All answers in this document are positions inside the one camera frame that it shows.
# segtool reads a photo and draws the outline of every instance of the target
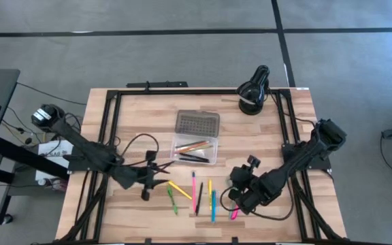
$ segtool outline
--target pink highlighter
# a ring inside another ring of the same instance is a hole
[[[193,211],[196,212],[196,175],[195,172],[193,171],[191,173],[192,179],[193,179]]]
[[[237,204],[235,205],[234,209],[237,209],[237,210],[232,213],[231,220],[235,220],[235,218],[237,218],[237,215],[238,215],[238,206],[237,206]]]

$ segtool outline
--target wooden table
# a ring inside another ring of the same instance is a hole
[[[106,92],[105,88],[94,88],[88,98],[82,134],[94,142],[99,135]],[[296,116],[316,120],[310,91],[293,88],[291,94]],[[107,133],[110,132],[113,108],[114,104],[110,109]],[[179,208],[176,216],[165,184],[151,192],[150,201],[143,201],[140,198],[142,192],[140,184],[124,190],[110,179],[100,242],[143,242],[145,238],[152,238],[153,242],[230,242],[233,236],[237,236],[240,242],[300,241],[295,212],[285,221],[266,220],[252,214],[249,216],[239,214],[236,220],[230,221],[228,211],[218,207],[216,223],[212,224],[210,220],[208,179],[212,179],[213,189],[221,193],[227,187],[225,179],[232,167],[246,163],[250,154],[261,160],[259,168],[255,170],[257,176],[282,164],[280,146],[283,140],[274,102],[268,99],[260,114],[247,116],[238,108],[237,95],[125,95],[120,106],[116,133],[122,141],[118,149],[122,151],[128,141],[137,134],[149,133],[159,141],[157,163],[169,161],[178,110],[203,110],[220,114],[216,165],[189,166],[177,163],[167,169],[171,172],[170,175],[157,175],[157,178],[173,180],[191,194],[191,171],[194,170],[197,176],[197,190],[200,182],[204,183],[199,216],[193,214],[191,200],[174,191]],[[290,139],[293,139],[289,120],[286,119]],[[308,140],[312,125],[299,121],[297,125],[301,139]],[[144,159],[144,154],[149,149],[154,150],[154,142],[148,137],[140,137],[128,149],[125,155],[126,163]],[[308,173],[317,210],[336,233],[345,236],[332,180],[319,170]],[[78,172],[70,177],[56,238],[65,235],[74,223],[84,175],[84,172]],[[87,195],[87,188],[88,185],[84,191],[85,195]],[[225,205],[229,205],[227,198],[225,198]],[[267,207],[259,207],[257,211],[266,215],[284,216],[289,211],[290,205],[289,192],[285,188],[282,195],[273,203]],[[304,211],[306,222],[309,224],[305,207]],[[96,211],[92,214],[88,238],[93,235],[95,214]],[[312,235],[311,225],[307,225],[307,229],[308,235]]]

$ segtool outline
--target yellow pencil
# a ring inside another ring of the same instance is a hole
[[[187,193],[185,193],[185,191],[183,191],[181,188],[179,188],[175,183],[173,183],[173,181],[169,180],[169,184],[174,187],[176,190],[178,190],[179,192],[181,192],[184,196],[186,196],[188,199],[193,200],[193,198],[191,198],[191,196]]]
[[[212,181],[208,181],[208,193],[210,194],[210,210],[212,209],[212,204],[211,204],[211,192],[212,192]]]

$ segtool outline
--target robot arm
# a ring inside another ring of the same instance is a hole
[[[142,199],[149,200],[148,189],[167,182],[167,180],[153,180],[153,170],[163,171],[153,161],[156,152],[147,152],[145,167],[133,167],[123,165],[125,160],[116,153],[113,146],[105,146],[100,143],[90,142],[82,137],[65,121],[65,112],[56,105],[42,105],[31,116],[32,123],[45,132],[53,132],[64,137],[79,152],[80,156],[64,156],[67,160],[78,161],[86,169],[97,169],[108,174],[117,181],[124,189],[130,188],[135,182],[145,185]]]
[[[266,206],[279,197],[290,176],[307,168],[314,158],[326,158],[339,149],[345,140],[345,132],[335,123],[320,120],[311,132],[310,141],[296,145],[292,157],[278,169],[259,177],[254,176],[253,169],[259,166],[260,160],[253,156],[248,159],[250,167],[234,167],[230,178],[235,188],[230,190],[228,196],[245,214],[249,214],[260,204]]]

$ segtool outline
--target floor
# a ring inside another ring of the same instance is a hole
[[[275,29],[276,15],[268,0],[0,0],[0,68],[20,69],[19,82],[83,102],[92,87],[124,87],[128,82],[147,80],[237,86],[258,65],[266,64],[271,69],[271,86],[310,87],[318,117],[332,118],[348,134],[347,143],[330,159],[349,238],[392,243],[392,171],[379,151],[380,132],[392,127],[392,0],[277,3],[289,62],[278,34],[270,31],[199,35],[113,32]],[[331,33],[330,29],[337,28],[345,30]],[[298,29],[302,33],[293,33]],[[304,29],[326,31],[304,33]],[[59,35],[73,31],[103,31],[104,35]],[[54,32],[54,37],[40,37],[42,32]],[[35,34],[8,37],[9,33]],[[28,122],[41,103],[84,113],[82,106],[21,86],[10,106]],[[11,112],[5,119],[17,124]],[[16,142],[5,129],[0,135]],[[392,164],[392,140],[383,143]],[[11,167],[10,162],[2,166]],[[0,226],[0,244],[51,241],[63,198],[13,199],[9,212],[16,220]]]

